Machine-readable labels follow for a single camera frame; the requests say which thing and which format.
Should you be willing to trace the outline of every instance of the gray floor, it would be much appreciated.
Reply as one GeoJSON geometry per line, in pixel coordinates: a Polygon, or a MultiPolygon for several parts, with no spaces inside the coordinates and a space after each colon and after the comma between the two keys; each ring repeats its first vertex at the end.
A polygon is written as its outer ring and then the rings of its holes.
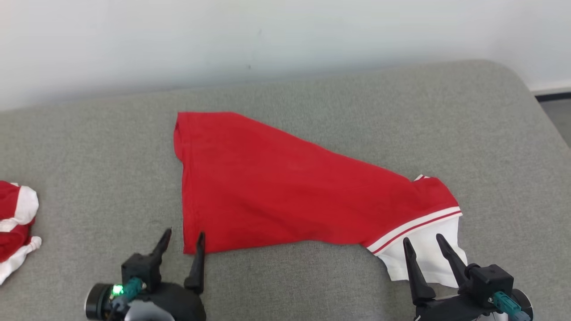
{"type": "Polygon", "coordinates": [[[542,102],[540,105],[555,124],[567,145],[571,146],[571,99],[542,102]]]}

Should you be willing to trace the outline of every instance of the black baseboard strip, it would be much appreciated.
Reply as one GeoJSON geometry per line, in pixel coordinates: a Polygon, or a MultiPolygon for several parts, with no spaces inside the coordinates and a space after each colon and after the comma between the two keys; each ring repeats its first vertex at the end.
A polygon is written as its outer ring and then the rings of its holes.
{"type": "Polygon", "coordinates": [[[539,95],[536,96],[538,102],[549,102],[549,101],[558,101],[560,99],[571,99],[571,92],[568,93],[559,93],[559,94],[550,94],[550,95],[539,95]]]}

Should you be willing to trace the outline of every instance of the gray table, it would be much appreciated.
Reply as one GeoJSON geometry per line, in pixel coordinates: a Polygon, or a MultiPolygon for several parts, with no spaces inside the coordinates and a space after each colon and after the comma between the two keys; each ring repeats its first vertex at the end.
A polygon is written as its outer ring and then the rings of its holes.
{"type": "MultiPolygon", "coordinates": [[[[95,282],[173,238],[182,282],[179,110],[232,110],[414,178],[437,176],[464,216],[471,262],[497,263],[537,320],[568,318],[571,154],[510,70],[469,61],[321,80],[182,90],[0,113],[0,179],[36,189],[43,246],[0,287],[0,318],[83,320],[95,282]]],[[[452,289],[437,287],[439,294],[452,289]]],[[[207,257],[210,320],[410,320],[407,282],[359,246],[302,242],[207,257]]]]}

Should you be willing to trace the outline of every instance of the glowing green led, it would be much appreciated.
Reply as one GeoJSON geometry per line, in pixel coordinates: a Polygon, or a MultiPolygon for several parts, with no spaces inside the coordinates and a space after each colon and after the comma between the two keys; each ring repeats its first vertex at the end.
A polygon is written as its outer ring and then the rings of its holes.
{"type": "Polygon", "coordinates": [[[123,294],[123,286],[121,284],[114,285],[113,289],[111,290],[111,294],[113,294],[113,296],[122,295],[123,294]]]}

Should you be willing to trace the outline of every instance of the white wall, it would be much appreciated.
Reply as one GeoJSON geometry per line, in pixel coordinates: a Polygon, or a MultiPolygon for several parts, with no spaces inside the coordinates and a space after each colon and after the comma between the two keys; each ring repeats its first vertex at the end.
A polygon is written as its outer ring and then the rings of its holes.
{"type": "Polygon", "coordinates": [[[566,0],[0,0],[0,109],[488,58],[571,87],[566,0]]]}

